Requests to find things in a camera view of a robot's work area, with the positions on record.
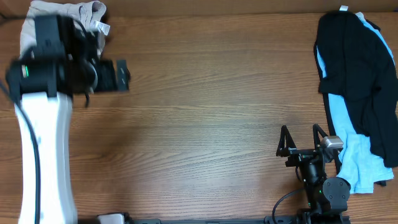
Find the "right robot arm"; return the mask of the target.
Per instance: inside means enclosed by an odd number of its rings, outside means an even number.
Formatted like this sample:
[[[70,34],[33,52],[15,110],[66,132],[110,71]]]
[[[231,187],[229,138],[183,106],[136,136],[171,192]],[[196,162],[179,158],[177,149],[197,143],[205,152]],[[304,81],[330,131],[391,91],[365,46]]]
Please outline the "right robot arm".
[[[272,209],[273,223],[321,224],[349,223],[343,212],[348,209],[351,186],[341,177],[328,177],[326,164],[335,162],[336,170],[341,163],[338,155],[343,149],[343,141],[338,136],[329,136],[318,124],[313,125],[314,148],[297,149],[289,130],[281,127],[276,155],[286,157],[286,167],[295,168],[296,178],[303,183],[301,189],[294,190],[280,198]],[[279,204],[300,192],[305,192],[308,208],[297,210],[296,215],[276,216]]]

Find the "black garment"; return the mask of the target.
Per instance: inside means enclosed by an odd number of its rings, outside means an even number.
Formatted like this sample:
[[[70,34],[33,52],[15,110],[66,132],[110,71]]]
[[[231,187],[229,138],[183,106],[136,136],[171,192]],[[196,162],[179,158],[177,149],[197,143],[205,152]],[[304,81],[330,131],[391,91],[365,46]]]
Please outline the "black garment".
[[[354,130],[370,139],[371,153],[397,167],[397,74],[378,26],[363,14],[326,13],[314,46],[319,92],[343,97]]]

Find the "white garment tag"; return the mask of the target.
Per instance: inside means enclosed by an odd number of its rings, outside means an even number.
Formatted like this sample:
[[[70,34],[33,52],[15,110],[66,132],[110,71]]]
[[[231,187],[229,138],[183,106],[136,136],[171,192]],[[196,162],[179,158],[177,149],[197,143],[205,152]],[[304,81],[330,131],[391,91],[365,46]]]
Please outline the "white garment tag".
[[[347,11],[348,10],[348,6],[345,5],[341,5],[339,11]]]

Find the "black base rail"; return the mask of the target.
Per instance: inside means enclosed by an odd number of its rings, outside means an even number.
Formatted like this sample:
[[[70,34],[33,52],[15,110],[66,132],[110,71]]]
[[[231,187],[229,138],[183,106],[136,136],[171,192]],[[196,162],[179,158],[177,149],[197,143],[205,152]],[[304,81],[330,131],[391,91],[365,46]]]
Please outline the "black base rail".
[[[79,219],[77,224],[294,224],[304,223],[294,215],[276,216],[275,222],[271,216],[262,219],[218,219],[218,220],[160,220],[155,219],[133,219],[128,213],[109,213],[98,215],[94,218]]]

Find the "light blue garment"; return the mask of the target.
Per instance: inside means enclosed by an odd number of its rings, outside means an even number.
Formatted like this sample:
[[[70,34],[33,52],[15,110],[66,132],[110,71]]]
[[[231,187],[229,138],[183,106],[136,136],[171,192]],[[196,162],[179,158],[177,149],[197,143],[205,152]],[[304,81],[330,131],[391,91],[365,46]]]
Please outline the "light blue garment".
[[[383,158],[371,153],[370,139],[354,130],[343,97],[325,93],[323,99],[329,132],[343,141],[337,156],[342,163],[337,176],[348,181],[351,194],[373,193],[374,184],[384,185],[394,178],[393,170],[384,165]]]

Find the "beige khaki shorts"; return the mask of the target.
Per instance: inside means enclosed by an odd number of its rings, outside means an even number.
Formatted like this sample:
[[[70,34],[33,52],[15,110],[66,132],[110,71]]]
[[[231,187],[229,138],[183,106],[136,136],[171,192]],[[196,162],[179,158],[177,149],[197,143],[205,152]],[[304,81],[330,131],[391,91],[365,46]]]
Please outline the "beige khaki shorts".
[[[109,34],[110,26],[101,22],[105,15],[106,6],[100,1],[92,1],[78,4],[59,4],[45,1],[32,1],[27,12],[27,19],[24,21],[20,36],[20,56],[33,46],[37,45],[38,35],[55,34],[60,30],[59,26],[37,25],[34,18],[37,16],[62,15],[77,19],[85,30],[98,31],[99,46],[96,54],[101,57],[105,46],[105,36]]]

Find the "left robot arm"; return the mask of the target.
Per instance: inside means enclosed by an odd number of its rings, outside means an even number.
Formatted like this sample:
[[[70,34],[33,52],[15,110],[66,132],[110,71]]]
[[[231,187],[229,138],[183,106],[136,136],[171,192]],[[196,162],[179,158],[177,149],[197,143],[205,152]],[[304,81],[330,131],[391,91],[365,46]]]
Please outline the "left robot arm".
[[[103,60],[99,33],[70,17],[33,17],[36,42],[13,60],[1,85],[14,103],[22,142],[20,223],[78,223],[70,179],[74,95],[128,91],[125,60]]]

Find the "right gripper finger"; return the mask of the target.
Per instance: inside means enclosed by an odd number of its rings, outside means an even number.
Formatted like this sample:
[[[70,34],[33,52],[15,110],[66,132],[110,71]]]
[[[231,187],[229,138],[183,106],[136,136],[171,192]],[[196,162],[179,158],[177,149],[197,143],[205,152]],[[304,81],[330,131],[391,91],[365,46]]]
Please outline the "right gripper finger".
[[[283,125],[280,130],[280,139],[277,146],[276,156],[289,157],[295,151],[297,147],[290,135],[286,125]]]
[[[322,144],[321,144],[321,138],[327,137],[327,133],[324,132],[324,130],[322,130],[322,128],[318,125],[318,124],[314,124],[312,126],[313,129],[313,141],[314,141],[314,146],[315,149],[321,149],[322,148]]]

